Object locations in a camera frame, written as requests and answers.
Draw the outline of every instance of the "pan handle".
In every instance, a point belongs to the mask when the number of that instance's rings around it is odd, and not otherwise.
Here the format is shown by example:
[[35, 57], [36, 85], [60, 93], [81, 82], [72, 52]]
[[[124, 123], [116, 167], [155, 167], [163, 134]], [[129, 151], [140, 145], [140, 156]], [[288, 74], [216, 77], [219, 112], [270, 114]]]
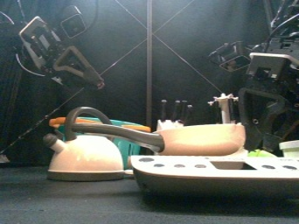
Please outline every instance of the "pan handle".
[[164, 151], [164, 138], [155, 133], [144, 133], [139, 130], [97, 123], [73, 123], [71, 130], [73, 132], [97, 133], [105, 137], [119, 137], [148, 148], [153, 152]]

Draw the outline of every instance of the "kettle handle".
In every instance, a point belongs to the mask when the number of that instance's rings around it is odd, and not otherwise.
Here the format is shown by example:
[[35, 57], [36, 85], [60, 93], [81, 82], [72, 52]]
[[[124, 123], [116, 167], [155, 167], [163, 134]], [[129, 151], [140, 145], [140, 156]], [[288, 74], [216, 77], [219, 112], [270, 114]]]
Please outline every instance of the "kettle handle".
[[112, 124], [108, 117], [95, 108], [89, 108], [89, 107], [75, 108], [68, 113], [67, 119], [65, 119], [65, 140], [67, 141], [75, 140], [77, 138], [76, 132], [72, 131], [71, 126], [76, 122], [76, 119], [81, 114], [88, 114], [95, 116], [104, 124]]

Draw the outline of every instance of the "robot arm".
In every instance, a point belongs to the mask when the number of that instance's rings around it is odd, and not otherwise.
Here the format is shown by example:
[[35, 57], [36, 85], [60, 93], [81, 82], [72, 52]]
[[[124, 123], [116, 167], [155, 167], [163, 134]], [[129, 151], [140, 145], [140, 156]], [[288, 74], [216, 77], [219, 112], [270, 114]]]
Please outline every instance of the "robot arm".
[[57, 72], [68, 72], [97, 88], [104, 80], [75, 45], [65, 45], [40, 17], [21, 29], [20, 38], [36, 67], [52, 78]]

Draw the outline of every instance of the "metal pole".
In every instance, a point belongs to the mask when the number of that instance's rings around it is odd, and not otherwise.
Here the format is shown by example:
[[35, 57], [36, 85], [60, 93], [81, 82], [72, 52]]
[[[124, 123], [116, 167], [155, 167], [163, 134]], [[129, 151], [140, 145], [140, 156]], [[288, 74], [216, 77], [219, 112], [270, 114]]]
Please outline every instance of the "metal pole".
[[267, 29], [268, 32], [272, 32], [272, 28], [271, 28], [271, 22], [274, 20], [274, 12], [272, 12], [272, 7], [271, 7], [271, 3], [268, 0], [263, 0], [264, 3], [264, 9], [266, 9], [266, 21], [267, 21]]
[[145, 84], [145, 125], [152, 127], [152, 0], [147, 0], [147, 84]]

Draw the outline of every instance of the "saucepan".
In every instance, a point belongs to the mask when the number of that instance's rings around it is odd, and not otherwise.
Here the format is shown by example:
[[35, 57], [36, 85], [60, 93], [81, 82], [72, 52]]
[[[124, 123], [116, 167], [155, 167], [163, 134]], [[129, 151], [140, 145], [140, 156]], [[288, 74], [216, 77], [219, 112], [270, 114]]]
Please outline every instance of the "saucepan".
[[246, 129], [240, 123], [192, 125], [145, 133], [111, 124], [75, 123], [76, 116], [72, 112], [68, 117], [65, 126], [69, 128], [65, 129], [65, 136], [69, 140], [76, 139], [76, 132], [119, 137], [159, 155], [227, 156], [235, 153], [246, 142]]

